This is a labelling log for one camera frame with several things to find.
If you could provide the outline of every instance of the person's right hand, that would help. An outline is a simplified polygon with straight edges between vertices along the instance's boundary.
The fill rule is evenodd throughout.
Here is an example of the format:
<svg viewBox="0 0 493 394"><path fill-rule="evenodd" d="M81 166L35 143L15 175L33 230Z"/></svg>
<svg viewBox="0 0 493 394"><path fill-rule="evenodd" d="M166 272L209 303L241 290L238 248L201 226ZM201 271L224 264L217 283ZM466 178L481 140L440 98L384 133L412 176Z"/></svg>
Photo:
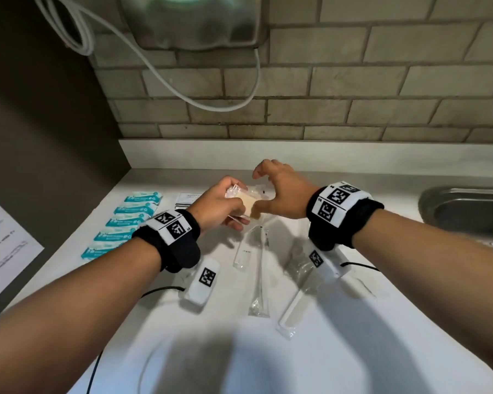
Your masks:
<svg viewBox="0 0 493 394"><path fill-rule="evenodd" d="M257 201L254 209L260 213L287 218L305 218L307 204L320 187L313 185L288 164L277 160L263 160L257 165L252 178L258 179L266 175L276 188L276 197L271 201Z"/></svg>

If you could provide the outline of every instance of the forearm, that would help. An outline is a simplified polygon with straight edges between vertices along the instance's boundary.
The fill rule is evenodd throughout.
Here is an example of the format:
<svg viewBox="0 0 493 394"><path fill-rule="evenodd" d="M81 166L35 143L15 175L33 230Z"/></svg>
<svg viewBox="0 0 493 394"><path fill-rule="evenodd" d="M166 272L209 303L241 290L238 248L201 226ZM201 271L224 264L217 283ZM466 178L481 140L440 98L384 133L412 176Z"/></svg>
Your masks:
<svg viewBox="0 0 493 394"><path fill-rule="evenodd" d="M493 367L493 249L383 210L353 244L422 312Z"/></svg>
<svg viewBox="0 0 493 394"><path fill-rule="evenodd" d="M157 250L132 239L0 316L0 392L67 392L160 268Z"/></svg>

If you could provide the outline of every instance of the white power cord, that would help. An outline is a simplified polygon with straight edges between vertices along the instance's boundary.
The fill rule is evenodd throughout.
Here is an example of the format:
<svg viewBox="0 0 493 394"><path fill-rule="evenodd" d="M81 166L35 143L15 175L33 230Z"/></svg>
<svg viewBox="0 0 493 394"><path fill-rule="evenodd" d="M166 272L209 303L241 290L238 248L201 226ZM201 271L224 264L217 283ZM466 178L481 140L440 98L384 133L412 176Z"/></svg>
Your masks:
<svg viewBox="0 0 493 394"><path fill-rule="evenodd" d="M190 105L193 105L197 108L204 109L210 112L232 112L247 106L256 95L261 80L261 62L259 60L259 53L257 49L254 49L254 54L256 56L256 69L257 69L256 84L254 84L254 87L252 88L252 92L250 93L248 98L246 98L243 102L238 103L237 105L228 106L226 108L217 108L215 106L208 106L202 103L198 103L197 101L194 101L193 99L185 96L184 94L181 94L174 87L172 87L153 67L153 65L144 56L141 50L135 45L133 45L131 41L128 40L126 36L121 31L119 31L115 26L113 26L110 22L107 22L105 19L102 19L95 13L91 12L89 9L84 8L82 5L79 5L74 1L71 0L58 0L58 1L60 1L66 7L72 19L74 20L74 24L77 27L77 30L80 35L81 44L75 41L75 39L73 39L73 37L69 34L69 32L64 27L64 24L62 23L59 17L57 8L55 7L53 0L35 0L40 11L42 12L42 15L44 15L47 22L51 25L53 30L57 32L57 34L62 39L62 41L73 51L78 52L81 55L85 55L85 56L91 55L95 48L95 37L93 34L93 30L89 25L89 23L86 21L86 19L84 19L83 14L85 14L90 18L96 20L98 23L106 26L113 33L115 33L122 41L126 43L128 47L130 47L133 50L133 52L135 52L139 56L140 59L142 59L142 61L145 63L148 69L151 70L153 75L168 90L170 90L176 97L179 97L180 99L184 100Z"/></svg>

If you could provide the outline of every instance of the stainless steel sink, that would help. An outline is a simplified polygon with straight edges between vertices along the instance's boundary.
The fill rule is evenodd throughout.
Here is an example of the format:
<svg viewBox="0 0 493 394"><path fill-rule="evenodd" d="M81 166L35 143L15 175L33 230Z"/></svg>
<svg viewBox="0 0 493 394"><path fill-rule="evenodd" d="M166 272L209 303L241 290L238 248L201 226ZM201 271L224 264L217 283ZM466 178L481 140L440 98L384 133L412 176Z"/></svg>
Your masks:
<svg viewBox="0 0 493 394"><path fill-rule="evenodd" d="M425 223L493 247L492 188L433 188L420 197L419 210Z"/></svg>

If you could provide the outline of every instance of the person's left hand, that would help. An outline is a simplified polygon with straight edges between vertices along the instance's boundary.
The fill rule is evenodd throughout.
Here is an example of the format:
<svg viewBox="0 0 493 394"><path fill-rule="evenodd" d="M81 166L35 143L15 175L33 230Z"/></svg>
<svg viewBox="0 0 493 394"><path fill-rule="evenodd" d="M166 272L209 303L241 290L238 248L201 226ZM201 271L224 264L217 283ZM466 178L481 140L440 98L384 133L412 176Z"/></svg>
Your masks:
<svg viewBox="0 0 493 394"><path fill-rule="evenodd" d="M187 208L201 227L201 232L216 228L221 224L236 231L243 231L243 225L228 217L229 215L240 216L245 212L243 201L239 198L224 197L227 189L235 184L246 189L246 185L241 181L227 175ZM245 225L249 224L245 218L235 218Z"/></svg>

